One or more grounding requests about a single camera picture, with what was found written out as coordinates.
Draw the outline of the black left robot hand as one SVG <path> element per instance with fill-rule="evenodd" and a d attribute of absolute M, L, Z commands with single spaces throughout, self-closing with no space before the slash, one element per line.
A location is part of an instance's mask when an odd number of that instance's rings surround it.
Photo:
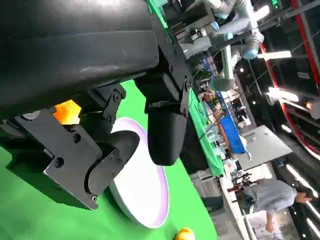
<path fill-rule="evenodd" d="M 0 3 L 0 145 L 10 169 L 55 202 L 97 209 L 138 148 L 137 133 L 112 132 L 127 80 L 146 99 L 152 161 L 173 165 L 191 77 L 145 0 Z"/>

